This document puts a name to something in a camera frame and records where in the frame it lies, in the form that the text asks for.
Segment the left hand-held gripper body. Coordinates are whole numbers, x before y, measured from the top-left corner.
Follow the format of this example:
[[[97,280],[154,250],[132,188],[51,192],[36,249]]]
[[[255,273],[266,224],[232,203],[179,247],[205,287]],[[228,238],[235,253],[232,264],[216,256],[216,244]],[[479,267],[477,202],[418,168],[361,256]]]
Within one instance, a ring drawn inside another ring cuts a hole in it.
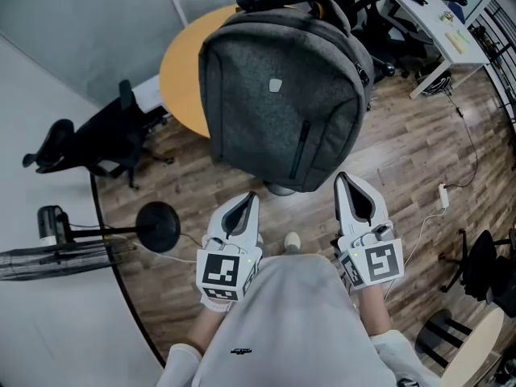
[[[262,259],[260,243],[242,243],[206,237],[197,252],[196,285],[214,302],[241,302],[254,281]]]

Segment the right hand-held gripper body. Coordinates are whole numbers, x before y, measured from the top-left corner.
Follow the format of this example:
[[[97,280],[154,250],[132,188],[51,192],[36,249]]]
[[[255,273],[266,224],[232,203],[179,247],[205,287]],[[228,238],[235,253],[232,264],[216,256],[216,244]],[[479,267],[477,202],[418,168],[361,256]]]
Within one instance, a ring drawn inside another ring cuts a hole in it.
[[[341,236],[338,249],[338,261],[353,288],[394,281],[404,275],[402,240],[394,237],[391,222],[356,236]]]

